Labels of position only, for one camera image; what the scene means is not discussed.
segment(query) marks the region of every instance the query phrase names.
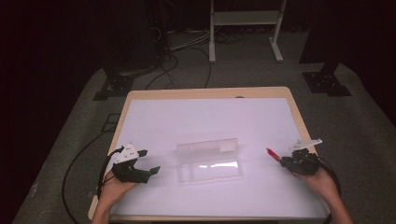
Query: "red object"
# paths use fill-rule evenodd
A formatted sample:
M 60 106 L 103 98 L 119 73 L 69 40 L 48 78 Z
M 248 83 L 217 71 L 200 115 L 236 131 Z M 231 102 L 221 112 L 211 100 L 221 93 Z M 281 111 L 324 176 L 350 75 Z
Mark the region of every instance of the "red object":
M 272 156 L 276 161 L 280 161 L 280 157 L 271 149 L 267 148 L 268 154 Z

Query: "white bracket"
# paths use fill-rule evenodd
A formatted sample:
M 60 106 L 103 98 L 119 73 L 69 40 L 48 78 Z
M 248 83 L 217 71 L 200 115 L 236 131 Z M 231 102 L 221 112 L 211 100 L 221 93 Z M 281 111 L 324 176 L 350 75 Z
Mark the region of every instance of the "white bracket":
M 289 147 L 290 151 L 300 150 L 306 147 L 312 147 L 314 145 L 322 143 L 322 140 L 301 140 L 299 139 L 292 147 Z
M 139 158 L 139 153 L 137 153 L 136 148 L 131 143 L 128 143 L 128 145 L 122 150 L 120 155 L 116 158 L 116 161 L 114 163 L 122 163 L 125 161 L 131 161 L 134 159 Z

